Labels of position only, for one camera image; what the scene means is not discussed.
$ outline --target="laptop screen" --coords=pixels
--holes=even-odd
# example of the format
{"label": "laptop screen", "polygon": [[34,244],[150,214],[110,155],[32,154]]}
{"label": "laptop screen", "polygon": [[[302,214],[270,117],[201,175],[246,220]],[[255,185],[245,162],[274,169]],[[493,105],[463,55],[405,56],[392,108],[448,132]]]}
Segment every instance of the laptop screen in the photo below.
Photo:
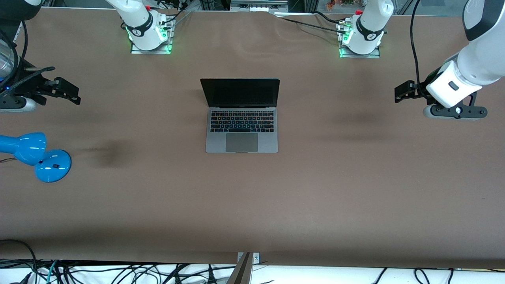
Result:
{"label": "laptop screen", "polygon": [[209,107],[276,107],[279,79],[200,79]]}

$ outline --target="open laptop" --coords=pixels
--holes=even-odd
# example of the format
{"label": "open laptop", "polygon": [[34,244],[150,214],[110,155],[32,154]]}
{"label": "open laptop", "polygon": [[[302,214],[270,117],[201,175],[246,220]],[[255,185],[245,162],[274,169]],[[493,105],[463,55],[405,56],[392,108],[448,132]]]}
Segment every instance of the open laptop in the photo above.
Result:
{"label": "open laptop", "polygon": [[276,153],[279,79],[200,79],[207,153]]}

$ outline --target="blue lamp shade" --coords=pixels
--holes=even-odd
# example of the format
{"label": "blue lamp shade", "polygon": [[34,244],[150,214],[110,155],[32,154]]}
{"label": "blue lamp shade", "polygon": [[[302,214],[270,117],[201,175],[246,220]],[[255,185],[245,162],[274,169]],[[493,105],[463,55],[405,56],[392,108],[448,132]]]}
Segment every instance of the blue lamp shade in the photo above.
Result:
{"label": "blue lamp shade", "polygon": [[70,171],[72,160],[63,150],[51,150],[35,165],[35,175],[43,182],[55,182]]}
{"label": "blue lamp shade", "polygon": [[19,161],[34,166],[44,157],[46,139],[42,132],[19,137],[0,135],[0,152],[12,154]]}

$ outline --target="blue lamp base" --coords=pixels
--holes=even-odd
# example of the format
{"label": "blue lamp base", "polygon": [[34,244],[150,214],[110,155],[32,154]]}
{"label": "blue lamp base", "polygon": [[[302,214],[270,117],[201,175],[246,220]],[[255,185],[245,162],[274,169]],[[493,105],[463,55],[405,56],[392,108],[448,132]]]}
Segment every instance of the blue lamp base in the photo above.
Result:
{"label": "blue lamp base", "polygon": [[51,150],[35,165],[35,175],[43,182],[55,182],[64,178],[70,171],[72,159],[63,150]]}

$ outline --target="table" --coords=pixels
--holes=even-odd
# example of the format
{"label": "table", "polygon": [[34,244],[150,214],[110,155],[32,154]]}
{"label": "table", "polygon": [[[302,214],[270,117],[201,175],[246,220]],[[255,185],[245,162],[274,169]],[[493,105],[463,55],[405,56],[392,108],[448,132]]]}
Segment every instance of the table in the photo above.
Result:
{"label": "table", "polygon": [[[27,59],[55,66],[46,77],[80,87],[82,104],[50,98],[2,114],[0,129],[43,131],[73,167],[44,184],[1,164],[0,237],[44,259],[233,263],[260,251],[271,264],[500,266],[505,80],[479,92],[489,115],[476,122],[395,104],[394,87],[415,78],[409,22],[391,18],[381,59],[341,59],[331,32],[195,12],[172,54],[142,56],[113,10],[42,9]],[[467,44],[453,17],[418,17],[415,41],[422,78]],[[206,154],[203,77],[280,78],[279,153]]]}

